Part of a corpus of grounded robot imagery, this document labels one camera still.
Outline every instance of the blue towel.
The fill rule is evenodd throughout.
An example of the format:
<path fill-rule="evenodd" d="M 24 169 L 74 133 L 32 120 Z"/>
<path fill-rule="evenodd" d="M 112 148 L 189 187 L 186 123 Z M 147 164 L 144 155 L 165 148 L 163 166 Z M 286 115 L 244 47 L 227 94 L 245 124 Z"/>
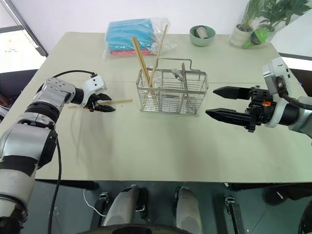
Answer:
<path fill-rule="evenodd" d="M 136 37 L 141 50 L 150 49 L 154 43 L 154 31 L 150 19 L 131 19 L 110 22 L 106 43 L 110 51 L 134 50 L 131 37 Z"/>

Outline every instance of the white pot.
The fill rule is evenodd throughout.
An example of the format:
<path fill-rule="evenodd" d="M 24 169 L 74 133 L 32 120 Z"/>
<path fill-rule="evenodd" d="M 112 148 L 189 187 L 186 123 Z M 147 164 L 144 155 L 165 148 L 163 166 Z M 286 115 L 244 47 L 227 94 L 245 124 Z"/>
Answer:
<path fill-rule="evenodd" d="M 253 32 L 243 32 L 235 27 L 234 32 L 230 37 L 230 42 L 232 45 L 237 47 L 243 47 L 250 39 Z"/>

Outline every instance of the green bowl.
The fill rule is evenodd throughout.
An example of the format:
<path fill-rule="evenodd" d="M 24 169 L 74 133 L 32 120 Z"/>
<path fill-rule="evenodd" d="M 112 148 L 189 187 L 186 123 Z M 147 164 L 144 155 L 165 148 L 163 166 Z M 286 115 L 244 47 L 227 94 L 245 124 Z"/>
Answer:
<path fill-rule="evenodd" d="M 215 37 L 215 30 L 212 29 L 211 27 L 208 27 L 208 26 L 204 26 L 206 28 L 206 32 L 207 32 L 207 35 L 208 35 L 208 38 L 204 38 L 204 39 L 201 39 L 201 38 L 197 38 L 195 37 L 195 30 L 199 27 L 199 25 L 197 26 L 194 26 L 190 29 L 190 39 L 191 39 L 191 43 L 193 43 L 194 45 L 197 45 L 197 46 L 206 46 L 206 45 L 209 45 L 214 37 Z"/>

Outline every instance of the wire basket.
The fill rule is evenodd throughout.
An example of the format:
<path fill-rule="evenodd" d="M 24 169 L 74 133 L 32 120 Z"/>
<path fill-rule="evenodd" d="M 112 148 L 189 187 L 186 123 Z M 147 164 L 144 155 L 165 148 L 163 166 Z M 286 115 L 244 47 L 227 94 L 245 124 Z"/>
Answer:
<path fill-rule="evenodd" d="M 160 59 L 188 61 L 190 69 L 186 71 L 184 63 L 182 70 L 159 69 L 157 67 Z M 147 70 L 151 77 L 153 67 L 148 67 Z M 207 93 L 208 82 L 205 72 L 192 69 L 190 59 L 159 58 L 152 85 L 148 86 L 148 81 L 140 70 L 136 86 L 142 111 L 197 115 Z"/>

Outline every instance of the orange light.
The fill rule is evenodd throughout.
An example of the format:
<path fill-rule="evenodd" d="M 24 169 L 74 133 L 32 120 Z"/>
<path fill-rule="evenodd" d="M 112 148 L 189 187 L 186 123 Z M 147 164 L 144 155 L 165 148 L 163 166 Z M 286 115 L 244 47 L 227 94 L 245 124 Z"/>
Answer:
<path fill-rule="evenodd" d="M 263 101 L 263 102 L 262 102 L 262 105 L 263 105 L 263 106 L 271 106 L 271 104 L 272 104 L 272 103 L 271 103 L 270 101 Z"/>

